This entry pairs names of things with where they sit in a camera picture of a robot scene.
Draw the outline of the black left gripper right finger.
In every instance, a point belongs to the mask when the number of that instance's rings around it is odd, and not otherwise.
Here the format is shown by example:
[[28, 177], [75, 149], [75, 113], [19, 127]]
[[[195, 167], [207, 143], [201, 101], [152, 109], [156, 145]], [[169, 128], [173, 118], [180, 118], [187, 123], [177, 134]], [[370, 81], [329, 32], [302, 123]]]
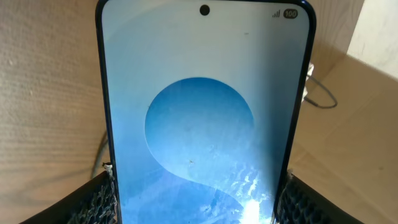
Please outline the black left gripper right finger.
[[363, 224], [287, 171], [274, 210], [278, 224]]

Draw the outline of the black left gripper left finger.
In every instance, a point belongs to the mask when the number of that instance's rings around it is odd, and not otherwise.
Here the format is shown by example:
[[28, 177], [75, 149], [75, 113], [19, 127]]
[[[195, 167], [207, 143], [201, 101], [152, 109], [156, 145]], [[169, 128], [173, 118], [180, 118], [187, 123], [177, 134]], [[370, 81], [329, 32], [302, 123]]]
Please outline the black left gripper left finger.
[[21, 224], [115, 224], [117, 198], [113, 166], [103, 164], [104, 172], [54, 205]]

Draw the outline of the blue Galaxy smartphone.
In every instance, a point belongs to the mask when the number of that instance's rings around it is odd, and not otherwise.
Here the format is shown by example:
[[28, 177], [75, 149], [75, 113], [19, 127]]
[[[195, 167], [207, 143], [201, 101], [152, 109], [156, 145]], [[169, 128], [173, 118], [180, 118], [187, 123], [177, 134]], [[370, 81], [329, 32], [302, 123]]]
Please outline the blue Galaxy smartphone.
[[99, 1], [119, 223], [274, 223], [316, 29], [307, 1]]

